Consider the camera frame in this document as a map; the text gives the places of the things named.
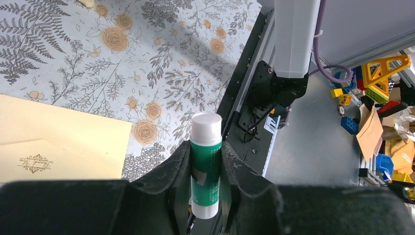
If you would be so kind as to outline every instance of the white glue stick cap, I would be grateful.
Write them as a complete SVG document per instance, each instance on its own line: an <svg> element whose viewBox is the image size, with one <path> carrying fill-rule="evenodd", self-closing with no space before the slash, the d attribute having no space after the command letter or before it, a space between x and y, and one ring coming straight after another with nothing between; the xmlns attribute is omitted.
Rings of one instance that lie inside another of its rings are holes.
<svg viewBox="0 0 415 235"><path fill-rule="evenodd" d="M211 206L199 206L192 201L192 213L199 219L213 218L219 210L219 200Z"/></svg>
<svg viewBox="0 0 415 235"><path fill-rule="evenodd" d="M212 146L222 141L222 117L215 113L193 115L190 141L200 146Z"/></svg>

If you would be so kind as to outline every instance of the gray wall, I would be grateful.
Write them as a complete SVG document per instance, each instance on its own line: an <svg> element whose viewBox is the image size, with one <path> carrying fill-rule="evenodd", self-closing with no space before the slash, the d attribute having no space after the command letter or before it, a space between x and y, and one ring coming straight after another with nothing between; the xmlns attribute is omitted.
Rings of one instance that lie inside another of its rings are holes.
<svg viewBox="0 0 415 235"><path fill-rule="evenodd" d="M274 8L258 2L263 14ZM414 31L415 0L327 0L322 30L320 55L336 63Z"/></svg>

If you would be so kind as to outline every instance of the black mount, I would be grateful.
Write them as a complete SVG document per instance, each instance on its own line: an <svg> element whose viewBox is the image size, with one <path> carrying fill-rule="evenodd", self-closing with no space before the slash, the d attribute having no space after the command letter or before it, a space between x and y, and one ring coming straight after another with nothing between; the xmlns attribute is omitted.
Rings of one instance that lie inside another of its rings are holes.
<svg viewBox="0 0 415 235"><path fill-rule="evenodd" d="M248 88L248 95L240 111L238 127L246 131L255 119L260 118L272 107L279 109L290 106L307 90L308 73L303 78L277 77L274 70L260 61ZM262 126L257 127L256 138L261 138Z"/></svg>
<svg viewBox="0 0 415 235"><path fill-rule="evenodd" d="M190 141L182 142L170 158L131 183L6 184L0 188L0 233L186 235L190 151ZM241 160L227 142L218 160L223 234L414 233L402 200L385 188L277 186ZM402 183L390 189L402 194L402 186L413 187Z"/></svg>

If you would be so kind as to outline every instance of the cream envelope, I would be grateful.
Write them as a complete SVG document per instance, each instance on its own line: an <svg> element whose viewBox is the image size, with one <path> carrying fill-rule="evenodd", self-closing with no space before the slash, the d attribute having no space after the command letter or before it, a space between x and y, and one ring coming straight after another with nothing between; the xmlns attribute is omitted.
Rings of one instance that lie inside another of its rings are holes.
<svg viewBox="0 0 415 235"><path fill-rule="evenodd" d="M110 172L46 140L0 146L0 183L16 180L111 179Z"/></svg>
<svg viewBox="0 0 415 235"><path fill-rule="evenodd" d="M126 121L0 94L0 145L46 140L104 170L105 178L121 177L130 131Z"/></svg>

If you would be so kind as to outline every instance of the glue stick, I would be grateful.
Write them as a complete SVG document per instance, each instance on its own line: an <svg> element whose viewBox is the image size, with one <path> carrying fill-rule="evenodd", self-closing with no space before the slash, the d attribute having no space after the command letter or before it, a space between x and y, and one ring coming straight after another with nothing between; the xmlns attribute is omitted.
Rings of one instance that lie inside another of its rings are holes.
<svg viewBox="0 0 415 235"><path fill-rule="evenodd" d="M221 122L214 113L195 114L191 121L192 212L200 219L210 219L218 212Z"/></svg>

